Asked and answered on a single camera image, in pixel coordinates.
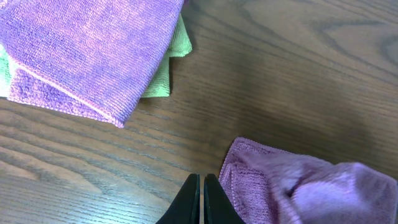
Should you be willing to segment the purple microfiber cloth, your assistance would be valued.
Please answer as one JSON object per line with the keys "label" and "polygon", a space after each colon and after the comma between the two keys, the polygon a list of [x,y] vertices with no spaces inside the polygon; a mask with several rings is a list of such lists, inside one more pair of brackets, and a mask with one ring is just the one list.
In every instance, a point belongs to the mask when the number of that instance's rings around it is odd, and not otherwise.
{"label": "purple microfiber cloth", "polygon": [[396,221],[397,181],[358,162],[332,164],[236,138],[219,182],[245,223]]}

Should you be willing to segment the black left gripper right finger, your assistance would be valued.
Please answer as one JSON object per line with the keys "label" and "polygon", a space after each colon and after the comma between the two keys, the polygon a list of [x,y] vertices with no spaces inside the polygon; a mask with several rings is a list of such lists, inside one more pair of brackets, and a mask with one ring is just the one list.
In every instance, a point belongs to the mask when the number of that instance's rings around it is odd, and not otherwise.
{"label": "black left gripper right finger", "polygon": [[214,174],[204,181],[204,224],[245,224]]}

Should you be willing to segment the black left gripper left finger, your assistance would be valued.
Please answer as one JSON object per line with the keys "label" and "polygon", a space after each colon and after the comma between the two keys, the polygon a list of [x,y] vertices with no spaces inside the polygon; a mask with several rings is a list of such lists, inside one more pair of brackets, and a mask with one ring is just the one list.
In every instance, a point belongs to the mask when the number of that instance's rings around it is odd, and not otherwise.
{"label": "black left gripper left finger", "polygon": [[199,224],[200,176],[190,174],[156,224]]}

